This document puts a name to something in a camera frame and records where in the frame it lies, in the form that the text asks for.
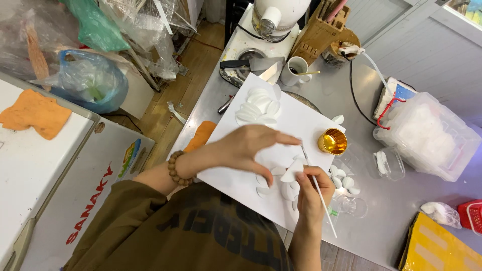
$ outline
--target green plastic bag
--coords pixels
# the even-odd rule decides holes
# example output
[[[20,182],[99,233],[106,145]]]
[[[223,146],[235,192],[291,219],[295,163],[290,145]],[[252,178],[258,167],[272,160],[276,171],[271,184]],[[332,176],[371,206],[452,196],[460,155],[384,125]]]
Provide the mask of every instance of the green plastic bag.
[[[79,41],[100,51],[121,51],[130,48],[121,30],[109,20],[93,0],[60,0],[79,20]]]

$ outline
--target person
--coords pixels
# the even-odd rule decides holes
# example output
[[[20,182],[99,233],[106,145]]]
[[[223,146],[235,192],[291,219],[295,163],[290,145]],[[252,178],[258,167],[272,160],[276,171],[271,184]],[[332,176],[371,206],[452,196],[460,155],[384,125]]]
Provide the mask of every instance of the person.
[[[180,155],[175,170],[182,179],[212,167],[252,171],[273,184],[255,154],[274,144],[301,141],[261,125],[242,126],[219,141]],[[206,183],[175,193],[168,162],[123,180],[112,191],[82,235],[63,271],[153,270],[321,270],[323,206],[335,191],[315,166],[296,173],[300,185],[299,220],[289,250],[274,223]]]

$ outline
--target gold cup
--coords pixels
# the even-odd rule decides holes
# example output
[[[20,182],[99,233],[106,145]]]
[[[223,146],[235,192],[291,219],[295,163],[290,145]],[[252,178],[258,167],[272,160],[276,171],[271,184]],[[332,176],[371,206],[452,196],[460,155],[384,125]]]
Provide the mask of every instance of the gold cup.
[[[340,155],[347,149],[347,136],[340,130],[330,128],[318,138],[318,148],[326,153]]]

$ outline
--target wooden knife block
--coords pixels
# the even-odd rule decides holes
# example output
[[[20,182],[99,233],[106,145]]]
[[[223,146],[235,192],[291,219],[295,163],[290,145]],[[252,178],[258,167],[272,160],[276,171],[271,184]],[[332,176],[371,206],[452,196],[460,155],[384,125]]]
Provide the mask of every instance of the wooden knife block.
[[[333,4],[333,2],[333,0],[328,0],[323,9],[323,2],[318,5],[308,24],[298,35],[289,57],[299,56],[309,66],[336,40],[345,28],[351,9],[345,5],[330,23],[323,21],[322,17],[327,12],[328,3]]]

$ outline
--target red handle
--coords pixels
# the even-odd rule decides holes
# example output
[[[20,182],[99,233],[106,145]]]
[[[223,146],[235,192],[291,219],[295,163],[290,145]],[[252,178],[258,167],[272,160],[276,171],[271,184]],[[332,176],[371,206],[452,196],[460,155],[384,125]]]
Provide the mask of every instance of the red handle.
[[[406,101],[404,100],[401,100],[401,99],[398,99],[398,98],[393,98],[388,104],[387,104],[387,107],[385,107],[385,110],[383,110],[383,112],[380,114],[380,116],[378,117],[378,120],[376,120],[376,124],[378,126],[380,126],[380,128],[382,129],[387,129],[387,130],[390,130],[390,127],[383,127],[382,125],[380,125],[380,120],[383,118],[383,116],[385,115],[385,112],[387,112],[387,110],[393,105],[393,102],[397,100],[401,103],[404,103]]]

